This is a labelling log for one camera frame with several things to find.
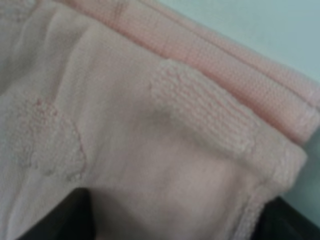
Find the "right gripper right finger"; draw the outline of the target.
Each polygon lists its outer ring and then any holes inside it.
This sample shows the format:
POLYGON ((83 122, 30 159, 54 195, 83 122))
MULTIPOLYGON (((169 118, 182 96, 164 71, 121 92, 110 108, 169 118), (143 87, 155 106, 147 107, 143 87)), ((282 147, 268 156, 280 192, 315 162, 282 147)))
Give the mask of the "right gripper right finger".
POLYGON ((264 207, 252 240, 320 240, 320 228, 278 197, 264 207))

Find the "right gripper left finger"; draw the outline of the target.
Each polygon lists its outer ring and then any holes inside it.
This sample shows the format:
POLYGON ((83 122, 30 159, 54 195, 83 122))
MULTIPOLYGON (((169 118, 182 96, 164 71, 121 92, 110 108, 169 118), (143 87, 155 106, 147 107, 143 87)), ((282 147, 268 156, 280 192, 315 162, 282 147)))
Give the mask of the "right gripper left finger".
POLYGON ((94 240, 96 227, 91 194, 79 187, 45 217, 27 230, 20 240, 94 240))

